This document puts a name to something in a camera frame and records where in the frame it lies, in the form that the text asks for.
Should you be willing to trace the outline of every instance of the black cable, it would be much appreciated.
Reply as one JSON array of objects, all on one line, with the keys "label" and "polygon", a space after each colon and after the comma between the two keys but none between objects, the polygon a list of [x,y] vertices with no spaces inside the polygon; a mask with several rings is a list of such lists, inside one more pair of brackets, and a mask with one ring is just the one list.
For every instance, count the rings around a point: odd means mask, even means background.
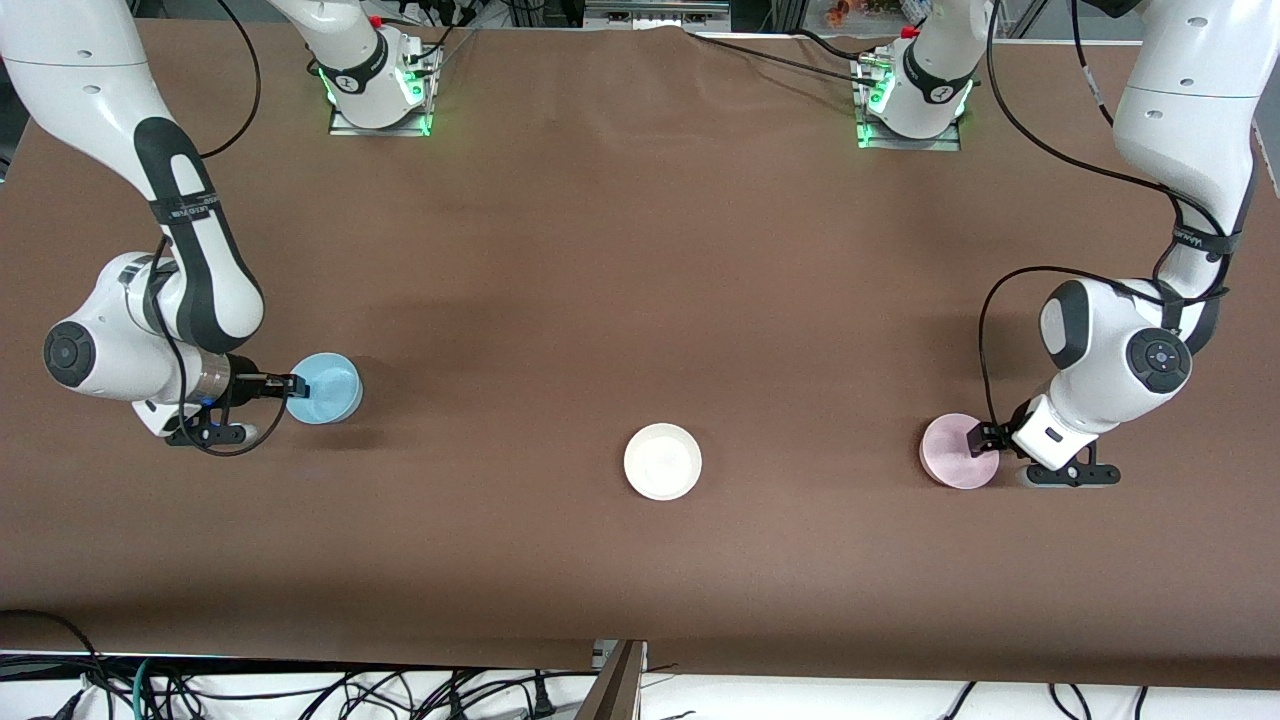
[{"label": "black cable", "polygon": [[1080,701],[1080,708],[1084,711],[1084,717],[1076,717],[1070,710],[1066,708],[1065,705],[1062,705],[1062,701],[1057,697],[1057,683],[1048,683],[1048,697],[1053,701],[1053,705],[1057,706],[1057,710],[1062,715],[1070,717],[1070,720],[1093,720],[1093,712],[1089,711],[1089,703],[1084,701],[1084,693],[1080,692],[1079,685],[1071,683],[1068,687],[1071,688],[1071,692],[1074,692],[1075,697]]},{"label": "black cable", "polygon": [[[338,714],[338,720],[347,720],[348,717],[351,717],[351,714],[356,710],[356,707],[358,707],[361,703],[364,703],[366,701],[370,702],[370,703],[372,703],[372,705],[380,705],[379,702],[370,701],[369,698],[372,697],[372,696],[375,696],[375,693],[378,692],[378,688],[380,688],[380,687],[390,683],[396,678],[401,678],[403,675],[404,675],[404,670],[399,670],[397,673],[390,673],[385,678],[383,678],[381,680],[378,680],[376,683],[374,683],[372,687],[369,687],[369,688],[365,688],[361,684],[356,683],[355,687],[357,689],[360,689],[361,694],[357,696],[357,697],[355,697],[355,698],[352,698],[349,694],[347,696],[347,702],[343,703],[342,712]],[[398,716],[398,714],[396,712],[394,708],[392,708],[392,714]]]},{"label": "black cable", "polygon": [[287,691],[279,693],[261,693],[261,694],[215,694],[197,689],[188,689],[187,692],[196,698],[204,698],[204,700],[242,701],[242,700],[280,700],[285,697],[301,697],[306,694],[323,693],[326,689],[329,688],[308,688],[305,691]]},{"label": "black cable", "polygon": [[218,155],[219,152],[227,150],[232,145],[236,145],[236,141],[239,140],[241,136],[243,136],[244,132],[248,131],[248,126],[253,124],[253,118],[257,117],[257,108],[262,102],[262,67],[259,65],[257,63],[257,50],[253,49],[253,41],[250,40],[248,32],[244,29],[244,26],[241,24],[239,18],[236,17],[236,13],[232,12],[232,9],[227,5],[225,0],[216,0],[216,3],[223,6],[223,12],[227,13],[227,17],[230,18],[230,20],[236,24],[236,29],[241,32],[241,37],[244,38],[244,47],[248,49],[248,58],[250,60],[253,61],[253,106],[250,108],[248,117],[244,118],[244,124],[242,124],[241,128],[236,131],[236,135],[230,136],[230,138],[228,138],[227,142],[219,145],[218,147],[210,150],[209,152],[200,154],[201,159],[205,160],[212,158],[214,155]]},{"label": "black cable", "polygon": [[[541,676],[545,680],[545,679],[552,679],[552,678],[582,678],[582,676],[595,676],[595,675],[598,675],[598,673],[581,673],[581,671],[573,671],[573,670],[563,670],[563,671],[556,671],[556,673],[541,673],[539,676]],[[477,687],[472,688],[471,691],[468,691],[467,693],[462,693],[460,696],[463,701],[470,700],[470,702],[463,702],[462,707],[460,707],[456,712],[451,712],[443,720],[458,720],[460,717],[462,717],[462,715],[468,708],[474,707],[480,701],[483,701],[483,700],[485,700],[485,698],[488,698],[490,696],[498,694],[500,692],[509,691],[509,689],[516,688],[516,687],[524,689],[525,693],[527,693],[529,689],[525,688],[525,683],[530,683],[532,680],[534,680],[534,675],[529,675],[527,678],[517,678],[517,679],[513,679],[513,680],[494,680],[492,683],[485,683],[483,685],[477,685]],[[481,692],[481,691],[485,691],[486,688],[489,689],[489,692]]]},{"label": "black cable", "polygon": [[813,32],[812,29],[806,29],[806,28],[803,28],[803,27],[797,27],[794,31],[788,32],[787,35],[797,35],[800,37],[808,37],[809,40],[817,42],[818,47],[822,47],[827,53],[831,53],[832,55],[835,55],[837,58],[842,58],[845,60],[855,60],[856,61],[858,56],[860,55],[860,53],[846,53],[846,51],[841,50],[840,47],[836,47],[835,45],[827,42],[827,38],[824,38],[823,36],[818,35],[817,32]]},{"label": "black cable", "polygon": [[[56,615],[54,612],[45,612],[44,610],[26,610],[26,609],[0,610],[0,618],[4,616],[37,618],[41,620],[49,620],[51,623],[61,625],[63,628],[69,630],[70,634],[76,635],[76,639],[79,641],[79,643],[84,647],[84,652],[88,653],[90,660],[93,662],[93,667],[97,670],[97,675],[102,680],[102,684],[110,687],[111,676],[106,674],[106,669],[102,666],[102,659],[97,653],[97,648],[95,648],[93,643],[90,642],[88,635],[86,635],[83,630],[76,626],[76,623],[72,623],[70,620],[63,618],[61,615]],[[109,720],[115,719],[115,701],[111,700],[110,691],[108,691],[106,694],[106,716]]]},{"label": "black cable", "polygon": [[419,53],[417,55],[411,55],[410,59],[408,59],[410,64],[416,63],[416,61],[419,61],[419,60],[429,56],[431,53],[435,53],[436,50],[439,50],[440,47],[443,47],[444,46],[444,41],[449,38],[449,33],[453,32],[454,27],[457,27],[457,26],[448,26],[448,27],[445,27],[444,28],[444,35],[440,36],[440,40],[435,41],[435,44],[433,44],[428,50],[424,50],[424,51]]},{"label": "black cable", "polygon": [[541,0],[541,3],[539,3],[538,5],[532,5],[532,4],[530,4],[530,5],[521,5],[520,3],[516,3],[515,0],[498,0],[498,1],[502,3],[503,5],[511,8],[512,10],[524,10],[526,13],[536,13],[538,10],[541,10],[543,8],[547,6],[547,0]]},{"label": "black cable", "polygon": [[1115,118],[1107,110],[1107,104],[1102,100],[1102,91],[1098,90],[1098,85],[1093,82],[1093,73],[1089,72],[1089,61],[1084,59],[1084,45],[1080,42],[1080,0],[1071,0],[1071,37],[1075,38],[1075,56],[1080,60],[1080,70],[1084,73],[1085,82],[1089,83],[1089,92],[1093,94],[1093,99],[1098,102],[1098,111],[1102,113],[1108,126],[1114,126],[1116,124]]},{"label": "black cable", "polygon": [[964,688],[960,691],[960,694],[956,696],[956,701],[951,703],[951,710],[948,710],[947,714],[942,716],[942,720],[955,720],[956,715],[960,715],[960,708],[964,707],[964,701],[969,700],[969,693],[972,693],[973,688],[975,688],[977,685],[978,680],[970,680],[965,683]]},{"label": "black cable", "polygon": [[407,701],[408,702],[408,707],[406,707],[404,710],[412,711],[413,710],[413,688],[411,688],[408,685],[408,680],[404,679],[404,674],[403,673],[401,673],[401,685],[404,688],[404,697],[408,698],[408,701]]},{"label": "black cable", "polygon": [[820,76],[833,77],[836,79],[842,79],[845,82],[851,82],[854,85],[864,85],[867,87],[874,87],[876,81],[872,78],[854,77],[846,73],[837,73],[836,70],[828,70],[826,68],[815,68],[813,65],[806,65],[804,63],[797,63],[795,60],[788,60],[786,58],[778,58],[777,55],[769,55],[768,53],[760,53],[759,50],[751,50],[750,47],[742,47],[741,45],[733,45],[731,42],[724,42],[723,40],[716,40],[714,37],[704,37],[701,35],[690,35],[690,37],[701,40],[710,45],[717,45],[727,50],[735,50],[737,53],[745,53],[748,55],[755,55],[756,58],[763,58],[765,60],[773,60],[774,63],[781,63],[783,65],[791,65],[792,68],[799,68],[801,70],[809,70],[810,73],[817,73]]},{"label": "black cable", "polygon": [[1138,688],[1138,700],[1133,703],[1133,720],[1142,720],[1142,706],[1147,702],[1147,685]]},{"label": "black cable", "polygon": [[1156,182],[1135,178],[1133,176],[1126,176],[1124,173],[1117,173],[1115,170],[1108,170],[1106,168],[1100,168],[1091,163],[1085,163],[1084,160],[1076,160],[1075,158],[1071,158],[1070,155],[1044,142],[1043,140],[1037,137],[1036,133],[1033,133],[1032,131],[1027,129],[1027,126],[1024,126],[1014,115],[1012,110],[1009,109],[1009,105],[1005,102],[1004,95],[1001,95],[1000,92],[1000,83],[996,79],[995,40],[996,40],[996,24],[997,20],[1000,19],[1000,5],[1002,1],[1004,0],[993,0],[991,9],[991,24],[987,26],[987,76],[991,78],[991,95],[992,97],[996,99],[996,105],[1000,106],[1000,111],[1005,114],[1005,118],[1009,120],[1009,123],[1014,126],[1014,128],[1018,129],[1018,132],[1020,132],[1023,137],[1032,141],[1032,143],[1036,145],[1036,147],[1039,147],[1044,152],[1048,152],[1053,158],[1057,158],[1059,160],[1069,165],[1080,168],[1083,170],[1089,170],[1091,173],[1097,173],[1100,176],[1108,177],[1112,179],[1124,181],[1130,184],[1137,184],[1139,187],[1146,187],[1148,190],[1155,190],[1157,192],[1167,195],[1171,199],[1181,201],[1184,205],[1194,209],[1197,213],[1203,215],[1204,219],[1208,220],[1211,225],[1213,225],[1213,232],[1216,232],[1219,236],[1225,236],[1226,233],[1222,232],[1222,225],[1217,222],[1217,219],[1213,218],[1213,215],[1208,210],[1206,210],[1203,205],[1201,205],[1196,200],[1192,200],[1187,195],[1183,195],[1181,192],[1178,192],[1171,187],[1165,187],[1164,184]]},{"label": "black cable", "polygon": [[428,693],[426,698],[413,708],[408,715],[408,720],[425,720],[431,712],[445,707],[448,705],[448,692],[451,688],[457,691],[457,688],[480,676],[483,670],[463,670],[460,675],[452,676],[435,687],[434,691]]},{"label": "black cable", "polygon": [[[150,275],[150,281],[148,281],[151,283],[156,282],[156,269],[160,266],[160,255],[164,254],[164,250],[165,250],[165,247],[168,245],[169,245],[169,236],[161,233],[160,234],[160,245],[156,247],[156,254],[151,256],[151,275]],[[196,439],[193,437],[191,437],[191,430],[187,429],[187,419],[183,416],[184,406],[186,406],[186,400],[187,400],[187,364],[182,359],[182,351],[178,350],[178,342],[173,338],[173,333],[169,332],[169,323],[168,323],[168,320],[165,320],[164,315],[160,313],[160,287],[159,286],[152,287],[152,292],[151,292],[151,311],[155,313],[155,316],[157,319],[157,324],[160,325],[160,333],[164,336],[165,342],[169,343],[169,350],[173,351],[174,360],[178,361],[178,380],[180,383],[178,386],[178,389],[179,389],[179,392],[178,392],[178,429],[182,432],[182,436],[187,439],[187,442],[191,443],[191,446],[195,447],[196,450],[200,450],[205,455],[212,455],[214,457],[236,457],[236,456],[239,456],[239,455],[244,455],[246,452],[252,452],[259,446],[261,446],[264,442],[266,442],[266,438],[271,437],[271,433],[274,433],[275,428],[280,424],[280,419],[284,418],[284,409],[287,406],[287,400],[283,396],[280,397],[280,407],[279,407],[279,410],[275,411],[275,419],[271,420],[271,424],[268,425],[266,430],[262,434],[257,436],[257,438],[253,439],[253,442],[251,442],[250,445],[247,445],[244,447],[239,447],[239,448],[236,448],[236,450],[228,450],[228,451],[214,450],[211,447],[205,447],[204,445],[196,442]]]},{"label": "black cable", "polygon": [[347,683],[349,683],[351,679],[355,678],[356,675],[357,675],[357,673],[346,673],[346,674],[343,674],[343,676],[337,683],[334,683],[334,684],[329,685],[328,688],[320,691],[320,694],[317,694],[311,701],[311,703],[307,705],[306,708],[302,710],[302,714],[298,715],[298,720],[311,720],[315,716],[316,711],[320,710],[320,706],[324,705],[324,701],[329,700],[329,696],[332,696],[333,693],[338,692],[338,688],[342,688],[343,685],[346,685]]}]

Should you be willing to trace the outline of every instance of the table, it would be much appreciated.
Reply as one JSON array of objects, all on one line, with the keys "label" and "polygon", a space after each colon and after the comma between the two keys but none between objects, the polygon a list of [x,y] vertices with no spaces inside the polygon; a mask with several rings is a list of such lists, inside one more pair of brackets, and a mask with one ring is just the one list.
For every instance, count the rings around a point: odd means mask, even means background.
[{"label": "table", "polygon": [[[220,142],[252,88],[234,29],[141,24],[178,122]],[[251,33],[262,108],[209,164],[266,293],[242,351],[343,352],[365,405],[220,461],[58,387],[45,332],[156,229],[31,129],[0,192],[0,605],[118,651],[581,666],[639,637],[690,673],[1280,685],[1271,193],[1189,387],[1103,439],[1120,486],[1010,468],[964,493],[915,451],[982,411],[987,288],[1028,264],[1148,273],[1164,197],[1036,150],[983,88],[957,154],[859,150],[847,86],[671,28],[483,32],[433,137],[330,138],[294,31]],[[1134,49],[1091,53],[1119,97]],[[1069,47],[997,54],[1028,126],[1120,167]],[[1004,413],[1052,375],[1057,282],[997,300]],[[701,443],[678,502],[622,477],[653,421]]]}]

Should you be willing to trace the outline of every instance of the power cord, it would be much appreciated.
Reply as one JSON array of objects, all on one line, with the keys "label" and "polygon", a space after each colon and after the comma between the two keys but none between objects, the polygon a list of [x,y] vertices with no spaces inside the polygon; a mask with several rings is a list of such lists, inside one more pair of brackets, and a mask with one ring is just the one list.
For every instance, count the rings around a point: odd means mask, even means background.
[{"label": "power cord", "polygon": [[76,624],[68,620],[67,618],[63,618],[61,615],[55,615],[52,612],[45,612],[44,610],[26,610],[26,609],[0,610],[0,618],[33,618],[37,620],[46,620],[61,625],[68,632],[70,632],[70,634],[76,635],[76,639],[79,641],[81,646],[84,648],[84,652],[88,653],[92,669],[97,671],[99,682],[101,682],[102,687],[106,688],[106,717],[108,720],[115,720],[115,701],[111,698],[111,692],[110,692],[111,676],[108,675],[106,667],[102,666],[102,657],[99,655],[97,648],[93,647],[93,643],[90,642],[88,635],[86,635],[83,630],[76,626]]},{"label": "power cord", "polygon": [[961,688],[960,691],[960,694],[956,696],[956,701],[951,703],[951,710],[948,710],[947,714],[943,715],[940,720],[956,720],[956,715],[960,715],[960,708],[964,707],[964,701],[969,700],[969,693],[972,693],[973,688],[975,687],[978,687],[978,680],[970,680],[965,683],[964,688]]},{"label": "power cord", "polygon": [[1089,83],[1089,92],[1093,94],[1093,100],[1098,104],[1098,111],[1102,113],[1102,118],[1107,120],[1108,126],[1114,126],[1116,124],[1115,118],[1107,110],[1102,91],[1098,90],[1098,83],[1093,82],[1093,73],[1089,72],[1089,61],[1084,58],[1084,45],[1080,42],[1080,0],[1071,0],[1071,37],[1075,40],[1075,56],[1080,60],[1080,72],[1084,73],[1084,81]]},{"label": "power cord", "polygon": [[241,128],[236,131],[236,135],[230,136],[230,138],[228,138],[227,142],[219,145],[218,147],[210,150],[209,152],[200,154],[200,158],[204,160],[207,160],[209,158],[218,155],[223,150],[227,150],[232,145],[236,145],[236,141],[239,140],[248,131],[248,126],[253,124],[253,118],[257,117],[257,108],[262,102],[262,67],[259,65],[257,63],[257,50],[253,49],[253,41],[250,40],[248,32],[244,29],[244,26],[241,24],[239,18],[236,17],[236,13],[232,12],[232,9],[227,5],[225,0],[216,0],[216,1],[219,5],[221,5],[223,12],[227,13],[227,17],[230,18],[232,23],[236,24],[236,29],[239,31],[241,37],[244,38],[244,47],[248,49],[248,59],[253,61],[253,106],[250,108],[248,117],[244,118],[244,124],[242,124]]},{"label": "power cord", "polygon": [[[161,233],[160,245],[156,247],[155,255],[151,256],[151,275],[150,275],[151,283],[156,283],[157,279],[156,269],[160,266],[160,256],[164,254],[164,250],[165,247],[168,247],[168,245],[169,245],[169,236]],[[266,442],[266,438],[271,437],[271,433],[274,433],[275,428],[280,424],[280,419],[284,418],[284,409],[287,407],[287,400],[283,396],[280,397],[280,407],[275,411],[275,419],[271,420],[271,424],[268,425],[266,430],[262,432],[262,434],[257,436],[257,438],[255,438],[253,442],[251,442],[244,447],[223,451],[223,450],[214,450],[211,447],[205,446],[201,442],[197,442],[196,438],[192,437],[191,430],[187,429],[187,418],[184,416],[184,407],[187,400],[187,364],[182,359],[182,351],[178,350],[178,341],[175,341],[173,338],[173,333],[169,332],[169,322],[165,320],[164,314],[160,311],[160,287],[152,284],[151,290],[152,290],[151,311],[155,313],[156,322],[160,325],[160,333],[164,336],[165,342],[169,343],[169,350],[173,352],[174,360],[178,361],[178,382],[179,382],[178,429],[179,432],[182,432],[182,437],[196,450],[204,452],[205,455],[212,455],[214,457],[236,457],[239,455],[244,455],[247,452],[252,452],[253,450],[257,450],[259,446]],[[225,409],[223,418],[224,420],[227,418]]]},{"label": "power cord", "polygon": [[1078,717],[1073,715],[1071,711],[1068,710],[1065,705],[1062,705],[1062,701],[1057,698],[1057,683],[1050,683],[1048,697],[1053,701],[1053,705],[1057,706],[1057,710],[1062,715],[1066,715],[1070,720],[1093,720],[1093,712],[1089,710],[1089,703],[1084,701],[1084,693],[1080,692],[1080,687],[1074,683],[1066,687],[1071,688],[1071,692],[1075,693],[1076,700],[1080,701],[1080,708],[1084,711],[1084,717]]},{"label": "power cord", "polygon": [[823,36],[818,35],[817,32],[813,32],[812,29],[806,29],[806,28],[803,28],[803,27],[797,27],[797,28],[795,28],[794,31],[791,31],[787,35],[795,35],[795,36],[800,36],[800,37],[808,37],[809,40],[817,42],[818,47],[822,47],[827,53],[831,53],[832,55],[835,55],[837,58],[841,58],[841,59],[845,59],[845,60],[858,60],[858,56],[861,54],[861,53],[846,53],[846,51],[841,50],[840,47],[836,47],[835,45],[827,42],[827,38],[824,38]]},{"label": "power cord", "polygon": [[1142,720],[1142,706],[1147,702],[1147,691],[1149,689],[1147,685],[1138,688],[1138,700],[1133,703],[1133,720]]},{"label": "power cord", "polygon": [[530,720],[541,720],[556,715],[556,706],[547,694],[547,680],[540,670],[534,670],[534,708],[529,714]]},{"label": "power cord", "polygon": [[701,36],[701,35],[692,35],[692,33],[690,35],[690,37],[694,37],[694,38],[700,40],[703,42],[707,42],[709,45],[716,45],[718,47],[724,47],[726,50],[733,50],[736,53],[744,53],[746,55],[754,55],[754,56],[762,58],[764,60],[772,60],[774,63],[780,63],[780,64],[783,64],[783,65],[790,65],[792,68],[799,68],[801,70],[808,70],[810,73],[817,73],[819,76],[833,77],[836,79],[842,79],[845,82],[851,82],[854,85],[863,85],[863,86],[867,86],[867,87],[874,87],[876,86],[876,81],[873,81],[872,78],[854,77],[854,76],[847,74],[847,73],[837,73],[836,70],[828,70],[826,68],[815,68],[814,65],[806,65],[804,63],[797,63],[797,61],[790,60],[787,58],[780,58],[777,55],[769,55],[768,53],[760,53],[759,50],[753,50],[750,47],[742,47],[741,45],[733,45],[732,42],[724,42],[723,40],[717,40],[714,37],[705,37],[705,36]]},{"label": "power cord", "polygon": [[76,707],[79,705],[79,700],[84,697],[84,691],[76,691],[76,694],[67,698],[67,702],[58,708],[58,712],[50,720],[73,720],[76,717]]}]

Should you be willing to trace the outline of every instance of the cable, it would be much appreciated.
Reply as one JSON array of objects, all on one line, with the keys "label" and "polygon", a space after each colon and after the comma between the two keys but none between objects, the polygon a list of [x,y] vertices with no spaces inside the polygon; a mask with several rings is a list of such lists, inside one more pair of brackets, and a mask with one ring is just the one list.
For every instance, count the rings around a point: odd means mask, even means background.
[{"label": "cable", "polygon": [[142,680],[146,678],[147,665],[151,665],[150,657],[140,662],[138,671],[133,674],[133,720],[142,720]]},{"label": "cable", "polygon": [[325,687],[325,688],[308,688],[308,689],[305,689],[305,691],[287,691],[287,692],[279,692],[279,693],[261,693],[261,694],[214,694],[214,693],[206,693],[206,692],[201,692],[201,691],[196,691],[196,689],[189,689],[188,688],[187,693],[191,694],[191,696],[195,696],[197,698],[205,698],[205,700],[242,701],[242,700],[282,700],[282,698],[287,698],[287,697],[301,697],[301,696],[305,696],[305,694],[323,693],[326,689],[329,689],[329,688],[328,687]]},{"label": "cable", "polygon": [[[392,24],[392,26],[426,27],[422,23],[415,23],[415,22],[412,22],[410,19],[406,19],[406,18],[383,18],[383,22],[387,23],[387,24]],[[435,20],[431,20],[431,24],[434,26]]]},{"label": "cable", "polygon": [[1147,702],[1147,685],[1138,688],[1138,700],[1133,703],[1133,720],[1142,720],[1142,706]]},{"label": "cable", "polygon": [[1216,232],[1219,236],[1225,236],[1226,233],[1222,232],[1222,225],[1219,224],[1217,219],[1213,218],[1213,215],[1208,210],[1206,210],[1203,205],[1201,205],[1196,200],[1192,200],[1187,195],[1183,195],[1181,192],[1178,192],[1171,187],[1165,187],[1164,184],[1156,182],[1135,178],[1133,176],[1126,176],[1124,173],[1117,173],[1115,170],[1108,170],[1106,168],[1100,168],[1091,163],[1085,163],[1084,160],[1076,160],[1075,158],[1071,158],[1070,155],[1044,142],[1043,140],[1037,137],[1036,133],[1033,133],[1032,131],[1027,129],[1027,126],[1024,126],[1014,115],[1012,110],[1009,109],[1009,105],[1005,102],[1004,95],[1001,95],[1000,92],[1000,83],[996,79],[996,61],[995,61],[996,23],[1000,19],[1000,5],[1002,1],[1004,0],[993,0],[991,9],[991,24],[987,26],[987,76],[991,78],[991,95],[996,99],[996,105],[1000,106],[1000,111],[1005,114],[1005,118],[1009,120],[1009,123],[1014,126],[1014,128],[1018,129],[1018,132],[1020,132],[1023,137],[1032,141],[1032,143],[1036,145],[1036,147],[1039,147],[1044,152],[1048,152],[1050,155],[1057,158],[1059,160],[1069,165],[1074,165],[1083,170],[1089,170],[1091,173],[1097,173],[1100,176],[1105,176],[1112,179],[1124,181],[1130,184],[1137,184],[1139,187],[1146,187],[1148,190],[1155,190],[1157,192],[1162,192],[1169,197],[1183,202],[1184,205],[1194,209],[1197,213],[1203,215],[1204,219],[1208,220],[1211,225],[1213,225],[1213,232]]},{"label": "cable", "polygon": [[947,714],[942,716],[942,720],[955,720],[956,715],[960,715],[960,708],[964,707],[964,701],[969,700],[969,693],[972,693],[973,688],[975,688],[977,685],[978,680],[970,680],[965,683],[964,688],[960,691],[960,694],[956,696],[956,701],[951,703],[951,710],[948,710]]},{"label": "cable", "polygon": [[416,61],[426,58],[431,53],[435,53],[436,50],[439,50],[440,47],[443,47],[444,46],[444,41],[449,38],[449,33],[453,32],[454,27],[457,27],[457,26],[448,26],[448,27],[445,27],[444,28],[444,35],[440,36],[440,40],[435,41],[435,44],[433,44],[429,49],[419,53],[417,55],[411,55],[410,59],[408,59],[408,61],[411,64],[416,63]]},{"label": "cable", "polygon": [[51,623],[61,625],[63,628],[69,630],[73,635],[76,635],[76,639],[79,641],[81,646],[84,647],[84,652],[88,653],[90,661],[92,661],[93,669],[97,670],[97,675],[102,680],[102,684],[108,687],[106,716],[108,720],[115,720],[115,702],[111,700],[111,693],[109,689],[111,684],[111,676],[106,674],[106,669],[102,666],[102,659],[97,653],[97,648],[95,648],[93,643],[88,641],[88,635],[86,635],[83,630],[77,628],[76,624],[68,620],[67,618],[63,618],[61,615],[55,615],[52,612],[45,612],[44,610],[24,610],[24,609],[0,610],[0,618],[4,616],[38,618],[41,620],[49,620]]},{"label": "cable", "polygon": [[764,32],[764,28],[769,24],[769,20],[773,19],[773,10],[774,10],[773,3],[769,3],[769,12],[764,13],[764,19],[760,20],[760,27],[755,28],[756,35]]},{"label": "cable", "polygon": [[724,42],[723,40],[717,40],[714,37],[704,37],[701,35],[690,35],[690,37],[698,38],[703,42],[710,45],[718,45],[728,50],[735,50],[737,53],[745,53],[748,55],[755,55],[756,58],[763,58],[765,60],[773,60],[774,63],[781,63],[783,65],[791,65],[792,68],[799,68],[801,70],[809,70],[810,73],[817,73],[820,76],[833,77],[836,79],[842,79],[845,82],[851,82],[854,85],[864,85],[867,87],[873,87],[876,81],[872,78],[854,77],[846,73],[837,73],[836,70],[828,70],[826,68],[815,68],[813,65],[806,65],[804,63],[797,63],[795,60],[788,60],[786,58],[778,58],[777,55],[769,55],[768,53],[760,53],[759,50],[751,50],[750,47],[742,47],[741,45],[733,45],[731,42]]},{"label": "cable", "polygon": [[841,50],[840,47],[836,47],[835,45],[827,42],[827,40],[824,37],[822,37],[820,35],[818,35],[817,32],[813,32],[810,29],[805,29],[803,27],[797,27],[794,31],[788,32],[787,35],[797,35],[800,37],[808,37],[809,40],[817,42],[818,47],[822,47],[827,53],[831,53],[832,55],[835,55],[837,58],[842,58],[845,60],[855,60],[856,61],[858,56],[860,55],[860,53],[846,53],[846,51]]},{"label": "cable", "polygon": [[[1084,710],[1083,720],[1093,720],[1093,712],[1089,711],[1089,703],[1084,701],[1084,693],[1080,692],[1079,685],[1071,683],[1066,687],[1071,688],[1071,692],[1074,692],[1075,697],[1080,701],[1080,708]],[[1070,720],[1082,720],[1080,717],[1073,715],[1071,711],[1062,705],[1062,701],[1057,698],[1057,683],[1048,684],[1048,697],[1053,701],[1053,705],[1057,706],[1057,710],[1062,715],[1066,715]]]},{"label": "cable", "polygon": [[511,8],[512,10],[524,10],[526,13],[536,13],[538,10],[541,10],[543,8],[547,6],[547,0],[541,0],[538,5],[532,5],[532,4],[530,4],[530,5],[521,5],[520,3],[516,3],[513,0],[498,0],[498,1],[502,3],[503,5]]},{"label": "cable", "polygon": [[1084,73],[1085,82],[1089,83],[1089,91],[1093,92],[1093,100],[1098,104],[1098,111],[1102,113],[1102,118],[1107,120],[1108,126],[1114,126],[1116,124],[1115,118],[1107,110],[1107,104],[1102,99],[1098,83],[1093,82],[1093,73],[1089,72],[1089,61],[1084,59],[1084,45],[1080,44],[1080,0],[1071,0],[1071,37],[1075,38],[1075,56],[1080,60],[1080,70]]},{"label": "cable", "polygon": [[[156,282],[156,269],[160,266],[160,255],[164,254],[164,250],[168,245],[169,245],[169,236],[161,233],[160,245],[156,247],[155,255],[151,256],[151,275],[148,281],[150,283]],[[174,360],[178,361],[178,380],[179,380],[178,429],[182,432],[182,436],[187,439],[187,442],[191,443],[192,447],[204,452],[205,455],[212,455],[214,457],[236,457],[238,455],[244,455],[246,452],[252,452],[264,442],[266,442],[266,438],[271,437],[271,433],[274,433],[275,428],[280,424],[280,419],[284,418],[284,409],[287,406],[287,401],[283,396],[280,397],[280,407],[279,410],[275,411],[275,419],[271,420],[271,424],[268,425],[266,430],[262,434],[257,436],[257,438],[253,442],[251,442],[244,447],[229,451],[214,450],[211,447],[205,447],[204,445],[196,442],[196,439],[191,437],[191,430],[187,429],[187,419],[183,416],[187,400],[187,364],[182,359],[182,351],[178,350],[178,342],[173,338],[173,333],[169,332],[169,322],[165,320],[164,315],[160,313],[159,287],[155,287],[154,291],[151,292],[151,311],[155,313],[156,323],[160,325],[160,333],[164,334],[165,342],[169,343],[169,350],[173,351]]]},{"label": "cable", "polygon": [[232,12],[232,9],[227,5],[225,0],[216,0],[216,3],[221,5],[223,12],[227,13],[227,17],[230,18],[230,20],[236,24],[236,29],[239,31],[241,37],[244,38],[244,47],[248,49],[248,58],[250,60],[253,61],[253,106],[250,108],[248,117],[244,118],[244,124],[242,124],[241,128],[236,131],[236,135],[230,136],[230,138],[228,138],[227,142],[219,145],[218,147],[210,150],[209,152],[200,154],[200,158],[204,160],[207,160],[209,158],[218,155],[223,150],[227,150],[232,145],[236,145],[236,141],[239,140],[241,136],[243,136],[244,132],[248,131],[248,126],[253,124],[253,118],[257,117],[257,108],[262,102],[262,67],[259,65],[257,63],[257,50],[253,49],[253,41],[250,40],[248,32],[244,29],[244,26],[241,24],[239,18],[236,17],[236,13]]}]

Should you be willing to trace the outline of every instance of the metal bracket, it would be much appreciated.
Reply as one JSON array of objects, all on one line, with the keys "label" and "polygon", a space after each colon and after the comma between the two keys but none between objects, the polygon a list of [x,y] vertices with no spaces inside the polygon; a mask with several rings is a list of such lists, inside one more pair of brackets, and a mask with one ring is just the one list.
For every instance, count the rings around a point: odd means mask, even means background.
[{"label": "metal bracket", "polygon": [[603,642],[612,642],[613,647],[573,720],[635,720],[640,712],[640,675],[649,646],[644,641]]},{"label": "metal bracket", "polygon": [[850,83],[854,88],[854,119],[858,122],[859,147],[883,147],[886,150],[960,150],[959,115],[964,113],[964,104],[960,113],[951,120],[942,135],[927,140],[902,137],[891,131],[874,113],[870,105],[883,102],[884,95],[893,86],[893,55],[888,53],[890,46],[877,47],[872,53],[863,53],[856,60],[849,61],[849,70],[856,78],[870,78],[876,81],[874,87]]},{"label": "metal bracket", "polygon": [[1073,459],[1059,470],[1050,470],[1036,462],[1023,469],[1023,479],[1034,487],[1105,487],[1120,482],[1120,468],[1098,462],[1098,443],[1087,447],[1088,459]]}]

